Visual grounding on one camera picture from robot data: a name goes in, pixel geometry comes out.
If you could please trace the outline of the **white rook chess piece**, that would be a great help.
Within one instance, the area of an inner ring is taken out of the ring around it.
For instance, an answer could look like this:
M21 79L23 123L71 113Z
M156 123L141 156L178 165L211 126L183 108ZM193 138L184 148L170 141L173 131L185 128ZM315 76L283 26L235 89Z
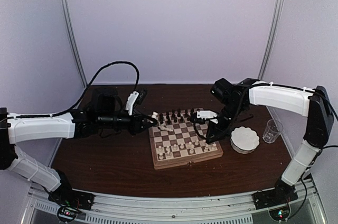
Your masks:
M216 150L216 144L215 144L215 143L213 143L213 144L211 145L211 150L212 150L212 151Z

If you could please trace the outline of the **wooden chess board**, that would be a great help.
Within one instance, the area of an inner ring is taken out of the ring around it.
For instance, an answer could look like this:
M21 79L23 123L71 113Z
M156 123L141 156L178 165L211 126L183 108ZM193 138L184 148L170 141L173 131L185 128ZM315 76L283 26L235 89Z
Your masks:
M196 127L189 126L180 128L178 125L169 126L169 128L174 129L173 132L168 132L165 130L158 129L158 123L156 126L151 127L149 131L149 141L151 144L152 158L154 169L166 169L175 166L187 165L189 163L196 163L211 160L214 158L219 158L223 156L223 150L218 141L213 142L216 144L216 150L211 150L211 144L209 145L209 151L204 152L204 146L201 146L201 143L204 139L199 136L206 136L208 129L208 122L204 124L196 124ZM199 140L198 146L195 146L194 143L196 140ZM177 145L177 150L173 150L173 145ZM184 144L184 149L180 149L180 145ZM194 145L194 154L189 154L189 144ZM162 150L158 150L158 146L162 145ZM172 157L166 157L166 149L170 148L172 152ZM158 159L158 153L163 152L164 159Z

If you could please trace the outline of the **white knight chess piece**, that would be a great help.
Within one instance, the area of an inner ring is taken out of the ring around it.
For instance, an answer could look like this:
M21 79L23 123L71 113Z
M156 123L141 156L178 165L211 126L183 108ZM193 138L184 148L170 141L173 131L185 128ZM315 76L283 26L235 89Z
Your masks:
M172 157L172 152L171 152L170 148L166 149L166 157L167 158L171 158Z

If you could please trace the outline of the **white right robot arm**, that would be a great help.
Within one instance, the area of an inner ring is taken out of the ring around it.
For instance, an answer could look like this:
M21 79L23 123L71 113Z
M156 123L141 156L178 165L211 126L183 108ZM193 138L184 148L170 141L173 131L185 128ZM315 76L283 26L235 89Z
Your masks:
M283 109L307 118L303 142L271 191L273 202L283 203L302 174L324 149L337 120L326 89L322 86L314 89L285 86L252 78L232 84L221 78L214 83L210 92L224 107L219 113L210 110L196 113L198 119L209 123L207 143L230 135L234 121L250 105Z

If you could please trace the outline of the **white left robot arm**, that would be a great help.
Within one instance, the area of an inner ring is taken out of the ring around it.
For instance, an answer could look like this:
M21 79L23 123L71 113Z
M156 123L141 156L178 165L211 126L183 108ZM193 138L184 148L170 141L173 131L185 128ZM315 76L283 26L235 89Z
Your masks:
M1 170L13 171L44 187L65 205L76 200L66 175L25 154L18 142L48 138L86 138L101 129L141 133L157 124L157 119L133 111L146 91L133 91L125 104L113 88L97 88L83 109L60 114L19 115L1 108Z

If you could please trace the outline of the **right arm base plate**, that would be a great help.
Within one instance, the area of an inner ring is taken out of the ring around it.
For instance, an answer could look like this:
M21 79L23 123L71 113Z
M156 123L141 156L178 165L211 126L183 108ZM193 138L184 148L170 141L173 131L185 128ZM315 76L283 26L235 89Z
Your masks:
M284 195L278 194L276 189L270 189L266 191L260 190L254 193L252 197L257 210L286 204L290 201L298 199L298 195L295 191Z

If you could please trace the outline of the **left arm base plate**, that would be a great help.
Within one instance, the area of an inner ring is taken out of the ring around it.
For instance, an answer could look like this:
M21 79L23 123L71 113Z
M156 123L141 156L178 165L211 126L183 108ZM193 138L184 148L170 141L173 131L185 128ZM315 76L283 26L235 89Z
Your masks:
M95 196L81 191L48 192L48 200L77 210L91 210Z

